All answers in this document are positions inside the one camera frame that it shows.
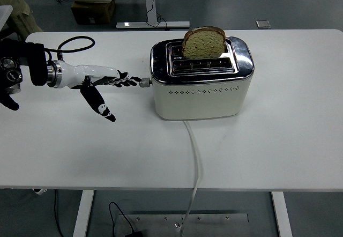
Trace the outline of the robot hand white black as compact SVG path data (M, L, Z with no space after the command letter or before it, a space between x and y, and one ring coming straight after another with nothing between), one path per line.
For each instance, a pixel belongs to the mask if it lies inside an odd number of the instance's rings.
M141 82L141 78L139 77L130 76L127 72L121 72L115 68L105 66L72 66L63 62L61 63L61 69L62 79L58 87L79 89L89 106L97 114L111 122L115 122L116 117L109 110L96 87L100 85L109 85L120 88L136 86Z

